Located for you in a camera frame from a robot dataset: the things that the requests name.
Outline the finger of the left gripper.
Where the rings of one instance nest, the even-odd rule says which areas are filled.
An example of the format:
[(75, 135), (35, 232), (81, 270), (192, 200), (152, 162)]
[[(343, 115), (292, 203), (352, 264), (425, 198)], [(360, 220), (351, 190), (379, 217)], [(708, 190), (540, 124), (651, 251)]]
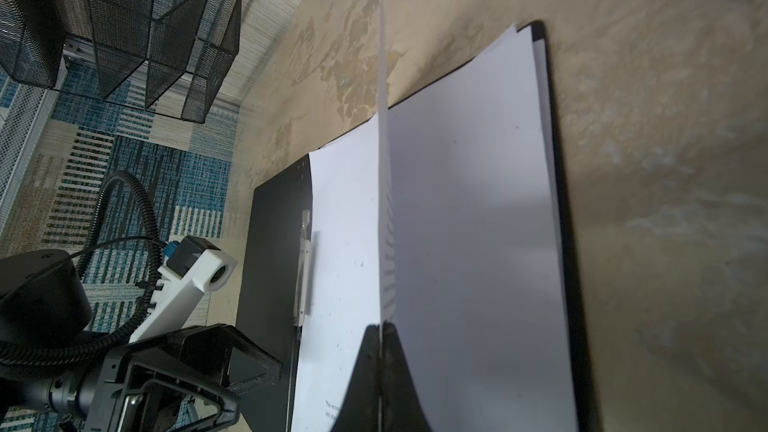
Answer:
[(234, 393), (161, 347), (120, 347), (104, 359), (84, 429), (172, 431), (187, 398), (209, 403), (213, 412), (183, 431), (219, 431), (240, 418)]
[(173, 351), (183, 364), (237, 396), (282, 378), (283, 364), (232, 325), (183, 329), (173, 339)]

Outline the white sheet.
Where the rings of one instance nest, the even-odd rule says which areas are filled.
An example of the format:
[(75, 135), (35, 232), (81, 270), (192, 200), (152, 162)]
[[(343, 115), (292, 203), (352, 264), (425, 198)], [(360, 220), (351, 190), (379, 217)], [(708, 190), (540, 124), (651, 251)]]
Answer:
[(393, 240), (387, 131), (386, 20), (379, 20), (376, 113), (310, 153), (312, 246), (291, 428), (329, 431), (366, 329), (385, 316)]
[(551, 122), (532, 27), (389, 112), (397, 329), (436, 431), (574, 431)]

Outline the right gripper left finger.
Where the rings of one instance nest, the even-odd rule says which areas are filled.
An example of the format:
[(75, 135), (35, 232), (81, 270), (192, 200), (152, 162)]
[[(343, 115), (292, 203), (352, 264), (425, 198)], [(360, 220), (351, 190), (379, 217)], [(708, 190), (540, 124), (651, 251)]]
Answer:
[(380, 422), (380, 330), (365, 329), (333, 432), (378, 431)]

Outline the red folder black inside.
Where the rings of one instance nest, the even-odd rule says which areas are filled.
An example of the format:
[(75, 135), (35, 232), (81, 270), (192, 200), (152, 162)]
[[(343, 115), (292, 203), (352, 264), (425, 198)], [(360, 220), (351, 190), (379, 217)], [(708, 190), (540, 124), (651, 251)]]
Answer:
[[(586, 338), (578, 261), (557, 123), (557, 105), (551, 79), (548, 34), (545, 25), (540, 21), (534, 21), (525, 27), (533, 28), (535, 38), (540, 40), (544, 47), (541, 59), (546, 79), (545, 93), (549, 100), (544, 117), (551, 122), (552, 171), (557, 192), (563, 287), (578, 420), (578, 427), (574, 431), (596, 431), (600, 427), (600, 419)], [(499, 38), (523, 28), (510, 28)], [(384, 318), (377, 325), (380, 330), (379, 379), (382, 326), (385, 322), (391, 322), (397, 328), (396, 246), (388, 127), (389, 112), (393, 107), (387, 110), (391, 175), (390, 218), (387, 229), (393, 240), (393, 250), (386, 255), (383, 268), (385, 287), (382, 297), (389, 304)], [(272, 351), (285, 366), (283, 378), (274, 387), (257, 392), (246, 400), (244, 415), (253, 430), (294, 431), (291, 421), (295, 381), (311, 267), (310, 153), (258, 186), (253, 193), (236, 323), (253, 340)]]

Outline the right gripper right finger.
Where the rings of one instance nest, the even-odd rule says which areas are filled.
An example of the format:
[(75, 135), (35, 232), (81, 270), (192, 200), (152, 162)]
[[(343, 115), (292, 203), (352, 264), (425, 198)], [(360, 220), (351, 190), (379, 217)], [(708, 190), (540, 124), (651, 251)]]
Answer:
[(396, 326), (381, 331), (382, 431), (431, 431), (422, 410)]

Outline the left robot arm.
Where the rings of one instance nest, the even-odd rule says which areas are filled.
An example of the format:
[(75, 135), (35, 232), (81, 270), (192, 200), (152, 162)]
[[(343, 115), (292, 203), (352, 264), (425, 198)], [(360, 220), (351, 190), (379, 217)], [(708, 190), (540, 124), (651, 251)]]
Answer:
[[(113, 189), (136, 203), (148, 276), (130, 318), (92, 332), (83, 278)], [(164, 242), (152, 201), (124, 171), (102, 183), (83, 250), (37, 250), (1, 262), (1, 407), (55, 413), (63, 431), (173, 431), (184, 401), (210, 413), (192, 431), (236, 424), (242, 396), (277, 383), (282, 363), (237, 328), (189, 326), (201, 299), (221, 289), (235, 260), (210, 241)]]

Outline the white sheet front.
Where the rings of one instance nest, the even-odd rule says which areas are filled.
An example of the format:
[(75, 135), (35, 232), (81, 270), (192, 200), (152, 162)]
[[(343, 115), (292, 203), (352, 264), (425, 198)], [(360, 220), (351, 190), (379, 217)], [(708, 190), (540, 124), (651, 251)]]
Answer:
[(532, 27), (389, 112), (397, 329), (436, 431), (574, 431), (551, 122)]

